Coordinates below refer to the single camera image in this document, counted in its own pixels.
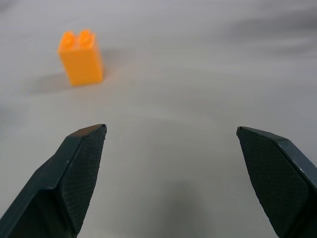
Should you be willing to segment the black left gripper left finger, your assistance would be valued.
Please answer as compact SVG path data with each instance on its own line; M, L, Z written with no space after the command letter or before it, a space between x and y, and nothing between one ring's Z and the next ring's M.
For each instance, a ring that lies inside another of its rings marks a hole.
M77 238L100 168L105 124L68 135L0 218L0 238Z

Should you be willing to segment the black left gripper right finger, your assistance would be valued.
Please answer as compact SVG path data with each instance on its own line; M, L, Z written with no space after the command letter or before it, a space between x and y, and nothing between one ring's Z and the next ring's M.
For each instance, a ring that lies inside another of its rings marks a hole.
M287 138L236 132L256 196L279 238L317 238L317 167Z

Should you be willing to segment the yellow toy building block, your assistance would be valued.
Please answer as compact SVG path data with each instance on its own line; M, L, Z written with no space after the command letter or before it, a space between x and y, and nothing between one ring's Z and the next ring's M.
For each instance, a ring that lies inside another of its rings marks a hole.
M57 52L72 86L103 81L103 60L94 32L89 29L77 35L72 31L64 32Z

